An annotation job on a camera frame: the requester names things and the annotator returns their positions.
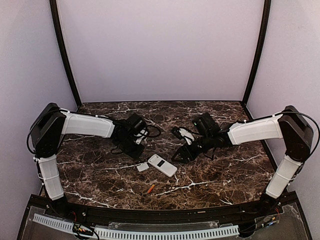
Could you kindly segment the white remote control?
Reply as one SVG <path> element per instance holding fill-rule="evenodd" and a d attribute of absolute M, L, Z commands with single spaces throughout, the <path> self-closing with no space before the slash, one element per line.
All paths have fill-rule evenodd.
<path fill-rule="evenodd" d="M 178 170 L 176 166 L 157 154 L 152 155 L 147 162 L 169 178 L 171 178 Z"/>

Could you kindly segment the white battery cover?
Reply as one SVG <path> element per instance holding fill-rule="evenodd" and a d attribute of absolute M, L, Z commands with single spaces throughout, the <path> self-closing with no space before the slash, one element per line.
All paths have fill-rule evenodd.
<path fill-rule="evenodd" d="M 149 168 L 149 165 L 146 162 L 144 162 L 142 164 L 137 165 L 136 168 L 139 172 L 143 172 Z"/>

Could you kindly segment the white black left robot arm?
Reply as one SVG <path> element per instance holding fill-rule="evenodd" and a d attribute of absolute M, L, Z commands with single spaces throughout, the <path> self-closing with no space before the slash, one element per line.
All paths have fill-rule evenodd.
<path fill-rule="evenodd" d="M 31 125 L 26 145 L 33 154 L 47 197 L 58 201 L 65 197 L 65 193 L 57 158 L 67 137 L 71 140 L 75 137 L 108 139 L 121 153 L 138 159 L 145 148 L 141 142 L 149 135 L 147 123 L 138 114 L 116 119 L 70 111 L 50 102 Z"/>

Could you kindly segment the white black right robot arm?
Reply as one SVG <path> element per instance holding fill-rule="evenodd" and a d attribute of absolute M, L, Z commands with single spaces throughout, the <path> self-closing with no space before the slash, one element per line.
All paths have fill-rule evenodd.
<path fill-rule="evenodd" d="M 196 117 L 192 123 L 197 132 L 182 126 L 175 126 L 171 130 L 176 138 L 186 141 L 172 156 L 174 162 L 186 164 L 211 149 L 231 148 L 257 141 L 265 143 L 275 158 L 275 148 L 271 143 L 282 140 L 282 159 L 276 162 L 276 171 L 264 191 L 266 196 L 273 199 L 279 198 L 294 181 L 320 143 L 319 139 L 314 139 L 314 134 L 320 132 L 319 124 L 292 105 L 272 115 L 238 120 L 224 127 L 207 112 Z"/>

